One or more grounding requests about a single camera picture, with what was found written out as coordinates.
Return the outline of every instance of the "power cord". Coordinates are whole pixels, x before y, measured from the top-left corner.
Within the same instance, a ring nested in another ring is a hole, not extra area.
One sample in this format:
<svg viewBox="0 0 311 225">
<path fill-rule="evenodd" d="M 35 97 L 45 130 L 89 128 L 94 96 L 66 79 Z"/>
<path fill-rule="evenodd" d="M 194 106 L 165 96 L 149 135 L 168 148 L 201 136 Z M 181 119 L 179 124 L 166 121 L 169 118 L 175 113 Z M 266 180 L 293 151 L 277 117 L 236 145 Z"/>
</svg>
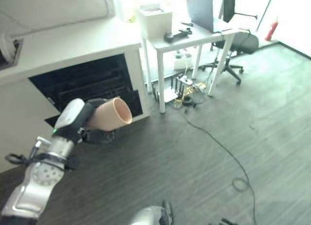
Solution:
<svg viewBox="0 0 311 225">
<path fill-rule="evenodd" d="M 204 129 L 203 127 L 197 126 L 195 124 L 193 124 L 191 121 L 189 121 L 189 119 L 182 113 L 180 113 L 181 116 L 186 120 L 186 122 L 191 125 L 193 128 L 196 128 L 200 131 L 202 131 L 203 133 L 209 135 L 219 146 L 221 146 L 233 159 L 234 161 L 238 164 L 238 166 L 241 168 L 241 170 L 243 171 L 245 178 L 239 178 L 236 177 L 232 180 L 231 185 L 232 187 L 237 191 L 237 192 L 245 192 L 247 189 L 250 189 L 252 192 L 252 196 L 253 196 L 253 221 L 254 221 L 254 225 L 257 225 L 257 221 L 256 221 L 256 195 L 254 192 L 254 189 L 250 183 L 249 180 L 249 176 L 244 168 L 244 166 L 240 163 L 240 161 L 232 154 L 231 151 L 229 151 L 223 144 L 221 144 L 208 130 Z M 236 184 L 238 182 L 242 182 L 245 187 L 244 188 L 239 188 Z"/>
</svg>

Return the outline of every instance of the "desk leg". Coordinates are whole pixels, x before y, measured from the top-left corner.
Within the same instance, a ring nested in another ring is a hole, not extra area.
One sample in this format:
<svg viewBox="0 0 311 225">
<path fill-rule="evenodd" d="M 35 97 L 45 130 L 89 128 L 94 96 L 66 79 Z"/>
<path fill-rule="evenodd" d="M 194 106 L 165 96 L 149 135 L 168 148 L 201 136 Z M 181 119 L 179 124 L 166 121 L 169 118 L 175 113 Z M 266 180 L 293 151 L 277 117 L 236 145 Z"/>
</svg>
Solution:
<svg viewBox="0 0 311 225">
<path fill-rule="evenodd" d="M 225 66 L 225 59 L 226 59 L 226 57 L 228 55 L 228 52 L 229 52 L 229 50 L 231 48 L 231 45 L 232 45 L 232 42 L 233 42 L 233 39 L 234 39 L 234 35 L 235 34 L 230 34 L 226 38 L 225 45 L 224 45 L 224 48 L 223 48 L 222 57 L 220 59 L 220 62 L 218 63 L 218 67 L 217 67 L 216 73 L 214 75 L 213 82 L 212 82 L 212 84 L 209 87 L 208 96 L 210 96 L 210 97 L 213 96 L 213 93 L 214 93 L 214 90 L 215 90 L 215 87 L 216 87 L 216 84 L 217 84 L 217 80 L 218 80 L 219 75 L 223 71 L 223 68 Z"/>
<path fill-rule="evenodd" d="M 163 53 L 156 51 L 160 113 L 165 113 Z"/>
<path fill-rule="evenodd" d="M 199 45 L 198 54 L 196 56 L 196 61 L 195 61 L 195 65 L 194 65 L 193 72 L 192 72 L 192 79 L 196 79 L 196 74 L 198 73 L 201 51 L 202 51 L 202 44 Z"/>
<path fill-rule="evenodd" d="M 147 68 L 147 91 L 148 93 L 152 92 L 151 86 L 151 77 L 150 77 L 150 67 L 149 67 L 149 60 L 148 60 L 148 51 L 147 51 L 147 40 L 145 37 L 142 37 L 142 48 L 144 49 L 144 57 L 146 61 L 146 68 Z"/>
</svg>

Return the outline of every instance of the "red fire extinguisher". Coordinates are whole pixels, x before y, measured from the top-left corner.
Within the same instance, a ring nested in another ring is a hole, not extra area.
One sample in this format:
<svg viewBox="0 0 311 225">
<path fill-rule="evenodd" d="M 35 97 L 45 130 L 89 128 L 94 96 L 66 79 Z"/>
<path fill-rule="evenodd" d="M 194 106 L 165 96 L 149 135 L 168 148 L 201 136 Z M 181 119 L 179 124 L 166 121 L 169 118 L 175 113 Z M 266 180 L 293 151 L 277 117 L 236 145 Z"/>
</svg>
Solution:
<svg viewBox="0 0 311 225">
<path fill-rule="evenodd" d="M 265 37 L 265 40 L 267 40 L 267 41 L 271 40 L 271 37 L 272 37 L 274 31 L 276 30 L 277 25 L 278 25 L 278 19 L 276 19 L 276 21 L 274 23 L 272 23 L 271 29 L 270 29 L 268 35 Z"/>
</svg>

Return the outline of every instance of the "white counter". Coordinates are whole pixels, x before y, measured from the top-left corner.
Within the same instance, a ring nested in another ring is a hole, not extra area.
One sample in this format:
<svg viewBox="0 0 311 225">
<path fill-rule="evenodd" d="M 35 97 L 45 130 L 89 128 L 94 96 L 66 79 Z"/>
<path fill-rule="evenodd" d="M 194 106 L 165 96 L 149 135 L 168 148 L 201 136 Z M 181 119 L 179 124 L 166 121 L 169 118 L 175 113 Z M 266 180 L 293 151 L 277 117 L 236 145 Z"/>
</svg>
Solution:
<svg viewBox="0 0 311 225">
<path fill-rule="evenodd" d="M 0 70 L 0 85 L 140 47 L 136 25 L 117 17 L 25 36 L 18 64 Z"/>
<path fill-rule="evenodd" d="M 53 128 L 44 120 L 59 111 L 30 82 L 29 77 L 117 54 L 124 54 L 142 114 L 149 116 L 140 56 L 140 32 L 117 18 L 73 24 L 23 36 L 17 65 L 0 70 L 0 172 L 15 167 L 9 153 L 29 155 L 37 136 L 50 139 Z"/>
</svg>

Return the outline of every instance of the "laptop screen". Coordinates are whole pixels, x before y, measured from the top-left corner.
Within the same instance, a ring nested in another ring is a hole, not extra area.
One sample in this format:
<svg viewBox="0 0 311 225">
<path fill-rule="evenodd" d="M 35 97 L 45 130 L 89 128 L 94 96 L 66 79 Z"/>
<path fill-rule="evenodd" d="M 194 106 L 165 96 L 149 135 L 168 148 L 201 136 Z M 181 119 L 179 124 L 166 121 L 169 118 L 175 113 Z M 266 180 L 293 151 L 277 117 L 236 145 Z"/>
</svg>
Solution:
<svg viewBox="0 0 311 225">
<path fill-rule="evenodd" d="M 187 0 L 191 21 L 214 32 L 213 0 Z"/>
</svg>

